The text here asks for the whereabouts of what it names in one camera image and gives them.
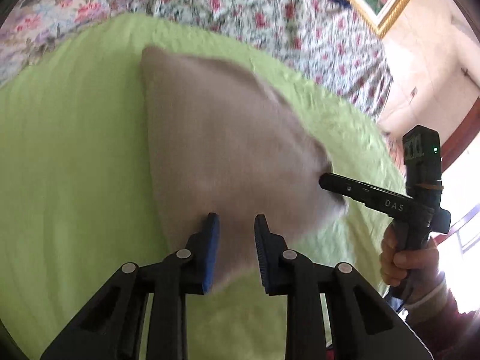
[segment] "gold picture frame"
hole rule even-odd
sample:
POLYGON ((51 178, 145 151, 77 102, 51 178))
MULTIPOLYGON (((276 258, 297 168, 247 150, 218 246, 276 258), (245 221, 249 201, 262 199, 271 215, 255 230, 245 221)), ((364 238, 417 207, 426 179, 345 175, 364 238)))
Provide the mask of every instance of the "gold picture frame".
POLYGON ((410 0, 388 0, 378 14, 365 0, 348 1, 361 13, 371 29, 383 38, 410 0))

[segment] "hand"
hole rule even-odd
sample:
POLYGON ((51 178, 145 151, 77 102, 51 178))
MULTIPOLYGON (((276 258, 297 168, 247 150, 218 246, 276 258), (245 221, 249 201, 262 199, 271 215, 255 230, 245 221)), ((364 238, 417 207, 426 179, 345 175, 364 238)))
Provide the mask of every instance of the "hand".
POLYGON ((397 238, 392 225, 385 230, 380 255, 383 281, 393 287, 407 277, 408 269, 419 269, 419 283, 415 287, 408 303, 414 303, 432 292, 443 280, 439 271, 439 254, 437 244, 430 238, 427 248, 421 250, 404 250, 396 253, 397 238))

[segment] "floral blanket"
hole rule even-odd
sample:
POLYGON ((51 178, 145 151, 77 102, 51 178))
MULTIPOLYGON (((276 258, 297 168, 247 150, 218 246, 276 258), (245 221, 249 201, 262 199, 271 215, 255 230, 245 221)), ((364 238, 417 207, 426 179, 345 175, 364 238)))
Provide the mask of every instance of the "floral blanket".
POLYGON ((373 119, 392 83, 382 42, 355 10, 329 0, 20 0, 0 30, 0 83, 66 35, 125 11, 251 44, 373 119))

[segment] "pillowcase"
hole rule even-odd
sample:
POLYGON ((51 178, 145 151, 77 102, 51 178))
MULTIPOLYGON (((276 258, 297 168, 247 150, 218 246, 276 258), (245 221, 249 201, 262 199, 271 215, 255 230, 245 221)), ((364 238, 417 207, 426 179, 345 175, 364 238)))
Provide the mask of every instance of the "pillowcase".
POLYGON ((157 47, 141 61, 153 192, 171 249, 209 212, 220 219, 218 287, 256 264, 254 219, 292 245, 334 221, 343 197, 324 191, 332 164, 280 93, 231 62, 157 47))
POLYGON ((106 0, 20 0, 0 28, 0 86, 66 36, 109 16, 106 0))

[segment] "red sleeve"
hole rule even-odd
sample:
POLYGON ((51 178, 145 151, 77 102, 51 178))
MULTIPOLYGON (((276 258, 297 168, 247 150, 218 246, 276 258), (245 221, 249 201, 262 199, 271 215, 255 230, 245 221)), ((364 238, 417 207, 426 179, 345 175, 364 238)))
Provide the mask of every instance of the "red sleeve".
POLYGON ((439 360, 443 352, 457 344, 471 325, 474 315, 474 311, 460 314, 457 301, 449 291, 447 304, 442 311, 433 318, 410 327, 430 350, 435 360, 439 360))

